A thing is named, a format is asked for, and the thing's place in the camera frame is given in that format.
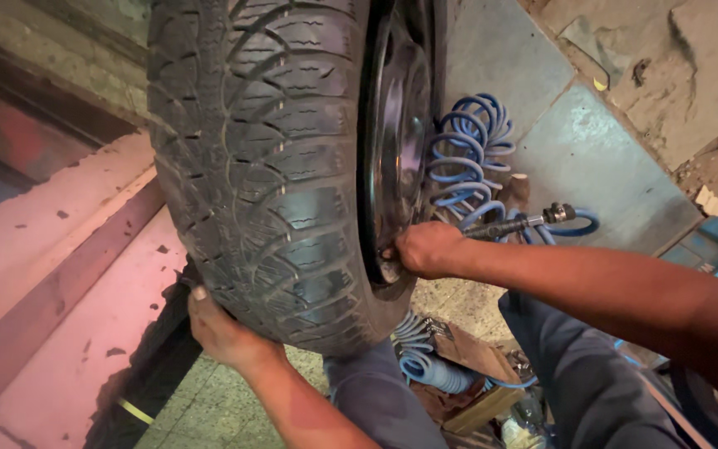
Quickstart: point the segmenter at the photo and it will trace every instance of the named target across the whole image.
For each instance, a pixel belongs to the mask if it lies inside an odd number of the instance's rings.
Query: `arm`
[[[494,244],[430,222],[396,241],[426,278],[459,277],[531,293],[595,328],[695,369],[718,389],[718,279],[609,249]]]
[[[287,447],[380,449],[295,371],[281,343],[232,320],[204,287],[193,290],[187,308],[195,339],[212,358],[241,374]]]

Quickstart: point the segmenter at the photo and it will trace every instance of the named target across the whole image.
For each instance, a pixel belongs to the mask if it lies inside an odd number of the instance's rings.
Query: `fingernail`
[[[201,301],[207,297],[207,290],[204,288],[203,285],[199,285],[198,287],[193,289],[192,293],[196,301]]]

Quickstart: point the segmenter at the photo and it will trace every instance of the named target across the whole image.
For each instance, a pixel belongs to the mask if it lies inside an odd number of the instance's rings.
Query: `pants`
[[[544,388],[559,447],[685,447],[609,337],[516,291],[499,307]],[[389,340],[355,357],[326,357],[323,368],[337,409],[384,449],[447,448]]]

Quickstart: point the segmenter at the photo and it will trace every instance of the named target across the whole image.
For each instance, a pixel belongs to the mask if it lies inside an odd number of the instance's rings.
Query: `hand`
[[[203,286],[187,298],[193,337],[213,359],[234,368],[243,377],[268,363],[287,363],[284,345],[265,340],[235,321],[217,305]]]
[[[449,257],[464,240],[461,231],[441,221],[409,226],[395,239],[401,262],[409,271],[432,281],[451,277]]]

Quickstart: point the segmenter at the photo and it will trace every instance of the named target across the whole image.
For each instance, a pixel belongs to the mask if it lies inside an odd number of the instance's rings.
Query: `leg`
[[[499,306],[545,389],[559,447],[685,447],[604,333],[516,291]]]
[[[384,449],[447,449],[409,390],[390,340],[346,359],[323,358],[337,409]]]

